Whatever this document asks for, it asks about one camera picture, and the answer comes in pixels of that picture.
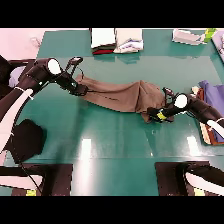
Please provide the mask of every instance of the green table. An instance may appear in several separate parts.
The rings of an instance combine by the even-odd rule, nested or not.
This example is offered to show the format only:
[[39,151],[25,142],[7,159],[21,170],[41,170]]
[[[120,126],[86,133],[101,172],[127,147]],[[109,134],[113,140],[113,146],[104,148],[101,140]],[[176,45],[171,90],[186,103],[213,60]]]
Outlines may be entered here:
[[[46,32],[38,58],[56,57],[65,68],[69,58],[82,56],[80,68],[96,80],[142,79],[175,92],[190,93],[205,79],[224,82],[212,42],[173,43],[172,30],[143,30],[143,38],[142,52],[93,57],[88,30]],[[206,145],[198,122],[186,115],[176,116],[172,124],[145,124],[139,114],[96,106],[52,84],[28,102],[18,123],[25,118],[48,131],[42,154],[26,162],[74,164],[71,195],[158,195],[157,161],[209,160],[224,170],[224,147]],[[13,165],[10,153],[5,165]],[[1,188],[0,194],[10,189]]]

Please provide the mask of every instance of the pile of clothes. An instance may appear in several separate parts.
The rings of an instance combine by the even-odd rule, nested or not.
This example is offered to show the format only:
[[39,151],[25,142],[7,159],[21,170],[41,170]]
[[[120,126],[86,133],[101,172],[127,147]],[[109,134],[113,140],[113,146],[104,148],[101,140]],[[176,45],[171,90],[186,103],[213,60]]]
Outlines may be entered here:
[[[200,88],[192,88],[197,97],[212,107],[216,108],[220,114],[224,115],[224,85],[211,85],[207,80],[199,82]],[[201,124],[203,139],[207,144],[223,145],[223,137],[208,125]]]
[[94,55],[143,50],[141,28],[90,28],[90,32]]

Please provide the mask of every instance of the brown cloth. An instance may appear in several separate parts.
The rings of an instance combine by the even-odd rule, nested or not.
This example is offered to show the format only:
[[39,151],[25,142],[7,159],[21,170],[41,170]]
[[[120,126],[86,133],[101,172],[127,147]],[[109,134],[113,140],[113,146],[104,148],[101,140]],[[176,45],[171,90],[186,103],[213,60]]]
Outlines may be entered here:
[[146,122],[149,122],[146,114],[148,107],[161,108],[165,105],[165,96],[160,88],[142,80],[129,84],[112,84],[82,75],[78,75],[75,80],[89,88],[90,92],[82,96],[84,100],[120,112],[141,113]]
[[[197,94],[197,97],[200,99],[200,100],[203,100],[204,101],[204,89],[203,88],[200,88],[199,91],[198,91],[198,94]],[[208,125],[205,125],[206,127],[206,131],[208,133],[208,136],[210,138],[210,142],[212,145],[223,145],[224,142],[217,142],[216,141],[216,138],[214,136],[214,133],[213,131],[209,131],[209,126]]]

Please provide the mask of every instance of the yellow label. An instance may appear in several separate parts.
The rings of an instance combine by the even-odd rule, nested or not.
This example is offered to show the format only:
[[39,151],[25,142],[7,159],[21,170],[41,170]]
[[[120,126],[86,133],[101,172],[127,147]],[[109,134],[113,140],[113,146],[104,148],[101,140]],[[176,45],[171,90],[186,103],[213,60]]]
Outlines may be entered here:
[[36,190],[27,190],[26,196],[37,196],[37,191]]
[[194,188],[194,195],[195,196],[205,196],[205,192],[201,189]]
[[161,120],[165,120],[166,117],[162,114],[162,112],[158,113],[157,116],[161,119]]

